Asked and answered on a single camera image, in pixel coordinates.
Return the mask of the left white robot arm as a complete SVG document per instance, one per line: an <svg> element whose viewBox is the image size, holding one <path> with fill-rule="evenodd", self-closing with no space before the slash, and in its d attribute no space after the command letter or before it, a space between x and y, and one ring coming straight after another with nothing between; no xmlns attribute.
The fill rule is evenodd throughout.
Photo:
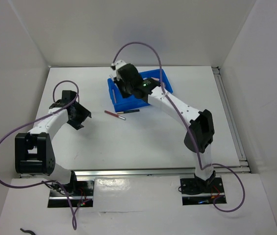
<svg viewBox="0 0 277 235"><path fill-rule="evenodd" d="M61 183L61 190L66 195L73 195L78 190L76 175L56 163L52 139L65 124L75 130L84 126L82 123L91 117L91 112L79 104L77 92L63 90L61 99L50 107L47 118L41 120L27 133L15 136L15 170L19 174L44 175L48 180Z"/></svg>

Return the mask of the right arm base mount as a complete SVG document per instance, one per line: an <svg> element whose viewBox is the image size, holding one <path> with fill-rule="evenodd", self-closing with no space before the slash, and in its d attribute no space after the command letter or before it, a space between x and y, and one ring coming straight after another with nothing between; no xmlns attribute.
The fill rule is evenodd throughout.
<svg viewBox="0 0 277 235"><path fill-rule="evenodd" d="M184 206L190 205L209 205L226 204L227 199L221 177L213 180L208 187L200 187L194 178L181 178L178 191L181 193L182 204Z"/></svg>

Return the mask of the red lip gloss tube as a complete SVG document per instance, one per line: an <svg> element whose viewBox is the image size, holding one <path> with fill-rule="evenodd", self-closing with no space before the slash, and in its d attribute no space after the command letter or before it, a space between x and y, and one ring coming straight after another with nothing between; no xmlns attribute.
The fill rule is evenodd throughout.
<svg viewBox="0 0 277 235"><path fill-rule="evenodd" d="M121 116L121 115L118 115L118 114L116 114L116 113L110 112L110 111L108 111L108 110L104 110L104 112L105 112L106 114L110 115L110 116L115 117L115 118L119 118L119 119L121 119L121 120L126 120L125 117L123 117L123 116Z"/></svg>

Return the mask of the silver blue mascara tube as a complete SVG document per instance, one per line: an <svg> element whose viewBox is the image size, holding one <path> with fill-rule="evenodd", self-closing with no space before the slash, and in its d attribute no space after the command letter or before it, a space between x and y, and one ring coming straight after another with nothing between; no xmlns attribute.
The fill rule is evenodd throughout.
<svg viewBox="0 0 277 235"><path fill-rule="evenodd" d="M114 81L113 75L110 74L109 77L110 77L110 79L111 79L112 81ZM115 96L114 89L112 89L112 94L113 94L114 103L116 104L116 103L117 103L117 100L116 100L116 96Z"/></svg>

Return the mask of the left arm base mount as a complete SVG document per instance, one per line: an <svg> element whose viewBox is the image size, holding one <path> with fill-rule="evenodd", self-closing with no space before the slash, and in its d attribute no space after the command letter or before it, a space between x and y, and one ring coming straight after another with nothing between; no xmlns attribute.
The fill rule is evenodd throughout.
<svg viewBox="0 0 277 235"><path fill-rule="evenodd" d="M72 184L64 185L68 193L70 202L73 208L92 208L94 199L95 180L75 181ZM47 183L50 189L48 208L68 208L69 202L67 200L64 190L56 183Z"/></svg>

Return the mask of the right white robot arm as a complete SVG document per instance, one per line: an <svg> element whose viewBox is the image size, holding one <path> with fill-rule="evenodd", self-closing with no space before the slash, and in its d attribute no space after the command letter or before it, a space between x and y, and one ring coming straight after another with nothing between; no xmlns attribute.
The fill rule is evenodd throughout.
<svg viewBox="0 0 277 235"><path fill-rule="evenodd" d="M144 79L133 64L123 60L113 62L111 68L116 72L113 81L123 98L133 96L140 99L160 109L185 128L184 144L197 155L195 186L201 192L208 191L216 175L210 150L215 133L212 113L207 109L200 111L193 108L167 91L162 75L159 80L151 77Z"/></svg>

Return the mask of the blue plastic compartment tray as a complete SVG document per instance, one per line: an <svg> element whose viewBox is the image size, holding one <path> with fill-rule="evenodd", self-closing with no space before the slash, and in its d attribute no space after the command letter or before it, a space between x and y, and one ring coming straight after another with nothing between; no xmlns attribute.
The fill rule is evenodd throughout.
<svg viewBox="0 0 277 235"><path fill-rule="evenodd" d="M152 78L152 77L160 79L159 69L143 71L143 72L139 72L139 74L142 76L143 79ZM145 106L149 106L149 104L145 103L141 99L136 99L133 95L128 98L123 98L116 83L114 83L114 81L112 81L110 78L108 78L107 84L108 84L109 95L110 95L112 104L114 106L115 112L139 109ZM114 103L112 89L114 89L114 92L115 92L115 96L117 100L116 104Z"/></svg>

